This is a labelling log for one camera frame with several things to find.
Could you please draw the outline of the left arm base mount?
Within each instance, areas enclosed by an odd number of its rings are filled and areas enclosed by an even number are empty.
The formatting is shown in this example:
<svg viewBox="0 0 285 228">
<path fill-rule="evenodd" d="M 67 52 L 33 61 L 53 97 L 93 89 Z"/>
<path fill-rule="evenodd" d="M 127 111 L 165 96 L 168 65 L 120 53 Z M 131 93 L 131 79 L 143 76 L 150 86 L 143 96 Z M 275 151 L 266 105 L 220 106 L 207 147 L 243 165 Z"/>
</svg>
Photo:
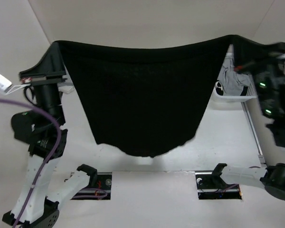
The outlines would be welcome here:
<svg viewBox="0 0 285 228">
<path fill-rule="evenodd" d="M 112 177 L 111 172 L 98 173 L 94 184 L 80 190 L 72 200 L 110 200 Z"/>
</svg>

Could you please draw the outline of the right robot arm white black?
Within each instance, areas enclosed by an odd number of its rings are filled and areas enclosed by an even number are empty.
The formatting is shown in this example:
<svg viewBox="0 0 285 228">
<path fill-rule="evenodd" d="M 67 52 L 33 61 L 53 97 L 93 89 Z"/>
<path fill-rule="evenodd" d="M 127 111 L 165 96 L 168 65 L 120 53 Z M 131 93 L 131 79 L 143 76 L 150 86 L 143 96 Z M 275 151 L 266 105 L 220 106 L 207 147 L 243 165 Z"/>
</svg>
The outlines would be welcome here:
<svg viewBox="0 0 285 228">
<path fill-rule="evenodd" d="M 271 45 L 252 43 L 233 45 L 234 70 L 250 74 L 263 116 L 272 119 L 267 124 L 274 142 L 285 155 L 285 43 Z M 226 184 L 243 184 L 264 189 L 273 197 L 285 201 L 285 163 L 266 168 L 232 167 L 219 163 L 211 174 L 216 188 Z"/>
</svg>

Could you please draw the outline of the black tank top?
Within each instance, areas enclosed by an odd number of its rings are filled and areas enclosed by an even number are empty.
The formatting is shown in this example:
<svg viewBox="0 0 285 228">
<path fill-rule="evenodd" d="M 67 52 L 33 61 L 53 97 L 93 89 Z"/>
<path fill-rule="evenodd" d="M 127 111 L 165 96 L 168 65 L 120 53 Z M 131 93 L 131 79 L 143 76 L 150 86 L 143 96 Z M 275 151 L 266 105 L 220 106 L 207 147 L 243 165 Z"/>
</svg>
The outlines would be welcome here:
<svg viewBox="0 0 285 228">
<path fill-rule="evenodd" d="M 229 46 L 238 65 L 266 51 L 238 35 L 159 49 L 57 44 L 96 143 L 138 157 L 195 136 Z"/>
</svg>

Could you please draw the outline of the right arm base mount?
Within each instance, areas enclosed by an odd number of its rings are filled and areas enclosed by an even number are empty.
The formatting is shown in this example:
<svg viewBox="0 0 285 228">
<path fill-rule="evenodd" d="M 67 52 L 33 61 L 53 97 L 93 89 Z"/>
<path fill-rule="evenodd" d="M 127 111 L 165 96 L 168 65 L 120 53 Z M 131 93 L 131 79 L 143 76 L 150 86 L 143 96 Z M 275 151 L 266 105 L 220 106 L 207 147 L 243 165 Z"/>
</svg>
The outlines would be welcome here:
<svg viewBox="0 0 285 228">
<path fill-rule="evenodd" d="M 238 184 L 226 184 L 211 172 L 196 172 L 195 178 L 199 200 L 242 200 Z"/>
</svg>

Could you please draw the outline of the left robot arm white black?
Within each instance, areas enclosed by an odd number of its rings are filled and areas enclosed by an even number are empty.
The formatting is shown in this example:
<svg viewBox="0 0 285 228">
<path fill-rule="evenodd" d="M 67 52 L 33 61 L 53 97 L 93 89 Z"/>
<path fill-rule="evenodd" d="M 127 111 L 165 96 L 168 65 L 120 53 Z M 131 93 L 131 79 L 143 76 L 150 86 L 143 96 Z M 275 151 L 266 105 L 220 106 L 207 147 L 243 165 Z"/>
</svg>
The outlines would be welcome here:
<svg viewBox="0 0 285 228">
<path fill-rule="evenodd" d="M 54 42 L 36 66 L 19 75 L 21 87 L 33 90 L 36 103 L 11 119 L 14 138 L 29 145 L 26 181 L 16 205 L 2 217 L 11 227 L 51 228 L 63 203 L 97 184 L 97 170 L 83 164 L 61 189 L 48 194 L 52 174 L 67 142 L 67 130 L 61 129 L 66 121 L 58 89 L 65 74 L 59 44 Z"/>
</svg>

